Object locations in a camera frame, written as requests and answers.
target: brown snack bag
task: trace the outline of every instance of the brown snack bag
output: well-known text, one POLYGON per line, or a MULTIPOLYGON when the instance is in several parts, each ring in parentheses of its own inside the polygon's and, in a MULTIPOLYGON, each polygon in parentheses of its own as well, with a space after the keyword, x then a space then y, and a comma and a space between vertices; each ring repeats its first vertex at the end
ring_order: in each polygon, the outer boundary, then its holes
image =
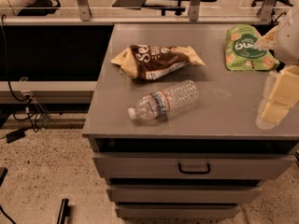
POLYGON ((192 47, 132 45, 111 60, 131 79, 154 80, 193 63, 205 65, 192 47))

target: bottle label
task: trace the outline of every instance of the bottle label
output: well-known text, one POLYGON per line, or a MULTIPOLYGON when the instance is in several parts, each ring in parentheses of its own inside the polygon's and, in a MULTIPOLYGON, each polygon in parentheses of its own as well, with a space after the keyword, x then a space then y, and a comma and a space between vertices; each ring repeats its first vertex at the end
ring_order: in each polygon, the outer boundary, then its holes
POLYGON ((167 94, 163 91, 156 91, 149 94, 157 106, 158 116, 170 111, 170 103, 167 94))

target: drawer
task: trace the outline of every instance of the drawer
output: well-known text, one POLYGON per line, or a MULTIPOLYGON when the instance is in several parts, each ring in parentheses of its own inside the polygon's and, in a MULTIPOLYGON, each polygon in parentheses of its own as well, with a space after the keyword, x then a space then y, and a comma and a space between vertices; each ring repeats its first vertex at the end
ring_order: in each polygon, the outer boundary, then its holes
POLYGON ((293 155, 97 153, 100 176, 110 178, 275 179, 293 155))
POLYGON ((107 194, 121 203, 250 203, 260 187, 111 185, 107 194))
POLYGON ((288 154, 299 148, 291 140, 90 138, 95 152, 288 154))
POLYGON ((232 218, 240 207, 235 205, 151 205, 120 203, 117 217, 130 218, 232 218))

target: plastic water bottle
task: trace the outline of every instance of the plastic water bottle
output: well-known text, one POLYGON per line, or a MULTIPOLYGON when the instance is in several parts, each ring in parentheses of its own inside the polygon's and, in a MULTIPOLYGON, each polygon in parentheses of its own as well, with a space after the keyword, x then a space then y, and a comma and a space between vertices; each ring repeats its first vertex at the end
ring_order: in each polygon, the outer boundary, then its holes
POLYGON ((270 123, 262 118, 262 113, 267 105, 269 96, 274 88, 275 82, 277 81, 277 74, 278 74, 278 72, 276 72, 276 71, 269 72, 269 75, 266 78, 266 81, 264 83, 263 99, 260 102, 260 106, 258 109, 258 115, 255 120, 255 124, 262 130, 271 130, 277 126, 275 123, 270 123))
POLYGON ((199 91, 195 83, 185 80, 142 97, 135 107, 128 109, 128 113, 131 119, 154 119, 190 104, 198 97, 199 91))

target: drawer handle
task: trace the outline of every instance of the drawer handle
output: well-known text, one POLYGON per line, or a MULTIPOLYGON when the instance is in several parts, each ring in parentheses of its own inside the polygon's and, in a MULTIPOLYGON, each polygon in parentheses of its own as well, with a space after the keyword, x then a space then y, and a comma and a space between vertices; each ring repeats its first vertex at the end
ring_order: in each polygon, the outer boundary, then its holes
POLYGON ((206 164, 206 171, 184 171, 181 167, 181 163, 178 163, 178 169, 181 173, 183 173, 184 175, 208 175, 209 173, 211 173, 211 166, 209 165, 209 163, 206 164))

